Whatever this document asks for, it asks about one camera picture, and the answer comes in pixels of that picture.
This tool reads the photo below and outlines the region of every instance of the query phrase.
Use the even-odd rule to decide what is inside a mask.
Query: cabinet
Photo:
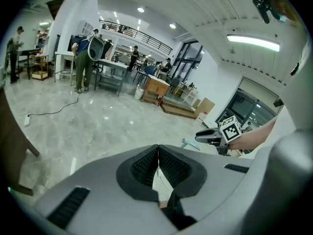
[[[165,96],[170,85],[164,82],[161,79],[156,77],[149,76],[145,86],[145,94],[143,95],[143,100],[151,101],[157,103],[159,105],[162,102],[163,97]],[[152,98],[148,96],[148,93],[153,93],[156,95],[156,98]]]

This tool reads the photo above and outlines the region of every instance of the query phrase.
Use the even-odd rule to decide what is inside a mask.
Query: white ceiling
[[[36,7],[47,1],[31,0],[30,3]],[[270,24],[263,23],[252,0],[128,0],[134,3],[130,8],[123,8],[123,3],[118,7],[116,1],[110,5],[106,3],[108,1],[99,0],[99,4],[110,8],[108,11],[115,9],[134,16],[132,13],[137,13],[135,9],[140,5],[149,11],[150,15],[146,12],[143,15],[147,15],[146,22],[151,22],[155,18],[151,15],[158,12],[156,14],[179,23],[203,44],[219,65],[252,72],[253,80],[257,82],[258,77],[262,77],[279,86],[287,84],[288,73],[298,62],[306,40],[304,30],[296,23],[282,23],[271,15]],[[230,43],[226,38],[229,33],[274,40],[280,43],[281,51],[276,53],[261,47]]]
[[[139,7],[144,8],[145,12],[140,13],[137,10]],[[121,24],[135,29],[137,29],[138,26],[138,19],[141,19],[140,29],[147,29],[151,24],[172,38],[187,32],[178,23],[176,24],[176,29],[172,29],[170,24],[175,23],[174,20],[160,14],[150,7],[131,0],[98,0],[98,9],[101,12],[100,15],[105,15],[104,20],[116,22],[116,19],[119,19]]]

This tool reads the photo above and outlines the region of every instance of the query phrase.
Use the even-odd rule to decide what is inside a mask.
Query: power outlet
[[[25,116],[25,120],[24,120],[24,127],[28,127],[29,126],[29,121],[30,121],[30,116],[27,114]]]

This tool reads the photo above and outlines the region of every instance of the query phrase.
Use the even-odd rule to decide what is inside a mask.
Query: green pants
[[[88,56],[88,50],[83,50],[80,54],[78,54],[76,60],[76,87],[82,87],[82,79],[83,79],[83,72],[85,69],[85,78],[86,82],[84,86],[89,86],[93,61]]]

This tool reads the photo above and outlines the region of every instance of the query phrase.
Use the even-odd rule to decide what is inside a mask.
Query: marble floor
[[[130,74],[128,81],[133,80]],[[202,125],[192,119],[165,114],[155,104],[134,98],[135,85],[125,83],[119,97],[115,91],[97,89],[83,92],[76,104],[53,115],[31,116],[24,127],[26,113],[56,112],[75,102],[78,94],[69,80],[54,83],[53,78],[6,81],[5,93],[20,128],[38,149],[36,158],[27,153],[21,172],[21,184],[31,187],[34,196],[15,193],[29,204],[83,165],[150,144],[180,146],[183,138],[194,141]],[[217,154],[211,145],[197,143],[201,152]],[[164,177],[155,177],[154,189],[160,201],[169,198],[171,187]]]

